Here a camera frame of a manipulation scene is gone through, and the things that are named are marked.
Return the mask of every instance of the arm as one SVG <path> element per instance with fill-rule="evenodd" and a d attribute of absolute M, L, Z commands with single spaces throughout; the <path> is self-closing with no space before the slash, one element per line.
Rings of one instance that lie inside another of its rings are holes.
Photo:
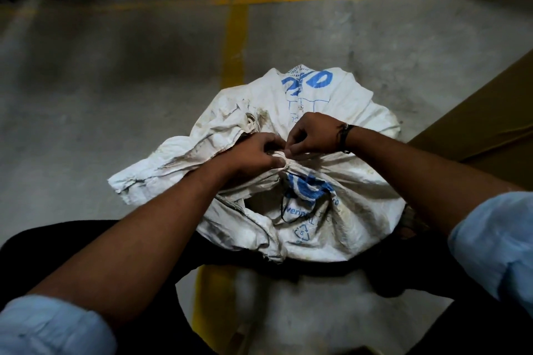
<path fill-rule="evenodd" d="M 306 113 L 290 131 L 285 155 L 338 150 L 339 126 L 328 115 Z M 487 199 L 519 186 L 418 150 L 378 132 L 356 126 L 346 147 L 367 162 L 429 224 L 446 235 Z"/>
<path fill-rule="evenodd" d="M 123 218 L 28 294 L 94 310 L 114 328 L 150 304 L 218 190 L 234 177 L 283 167 L 265 145 L 285 142 L 258 133 L 216 156 Z"/>

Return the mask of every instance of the black trousers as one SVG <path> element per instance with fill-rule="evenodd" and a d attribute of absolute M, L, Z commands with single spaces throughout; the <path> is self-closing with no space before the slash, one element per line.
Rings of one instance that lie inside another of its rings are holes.
<path fill-rule="evenodd" d="M 67 259 L 117 221 L 74 221 L 26 230 L 9 239 L 0 250 L 0 309 L 24 295 Z M 464 274 L 451 257 L 446 241 L 428 233 L 394 249 L 391 277 L 405 288 L 455 299 L 410 355 L 426 353 L 511 353 L 528 348 L 531 318 L 521 309 L 490 297 Z M 214 354 L 192 331 L 181 310 L 175 284 L 203 264 L 238 265 L 274 278 L 295 275 L 340 276 L 364 262 L 367 254 L 342 263 L 286 260 L 274 264 L 259 253 L 223 250 L 195 233 L 150 306 L 116 332 L 118 353 Z"/>

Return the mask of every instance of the white sack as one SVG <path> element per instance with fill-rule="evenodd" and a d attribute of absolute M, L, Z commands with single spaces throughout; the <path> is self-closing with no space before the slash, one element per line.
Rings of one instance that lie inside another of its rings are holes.
<path fill-rule="evenodd" d="M 373 103 L 372 95 L 339 68 L 317 72 L 299 65 L 286 74 L 270 69 L 248 85 L 220 91 L 190 136 L 167 139 L 109 184 L 126 203 L 142 205 L 243 133 L 274 132 L 287 139 L 308 111 L 396 138 L 396 117 Z M 306 155 L 221 191 L 197 231 L 223 248 L 257 250 L 274 261 L 345 261 L 391 233 L 404 204 L 353 154 Z"/>

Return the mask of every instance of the hand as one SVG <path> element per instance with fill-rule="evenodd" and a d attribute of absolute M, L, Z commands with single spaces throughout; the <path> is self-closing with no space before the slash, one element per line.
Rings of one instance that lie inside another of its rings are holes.
<path fill-rule="evenodd" d="M 343 125 L 344 122 L 329 115 L 305 113 L 290 130 L 285 145 L 285 157 L 337 151 L 338 132 Z"/>
<path fill-rule="evenodd" d="M 232 179 L 249 180 L 272 169 L 285 167 L 285 160 L 266 153 L 269 150 L 283 150 L 285 141 L 275 133 L 259 132 L 246 136 L 230 150 L 219 157 L 222 165 L 228 166 Z"/>

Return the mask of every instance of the wristband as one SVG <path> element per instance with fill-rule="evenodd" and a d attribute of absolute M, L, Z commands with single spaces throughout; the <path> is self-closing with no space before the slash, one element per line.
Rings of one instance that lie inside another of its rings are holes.
<path fill-rule="evenodd" d="M 350 150 L 346 149 L 346 138 L 348 137 L 348 132 L 355 128 L 355 125 L 343 124 L 341 129 L 338 132 L 338 149 L 343 153 L 350 153 Z"/>

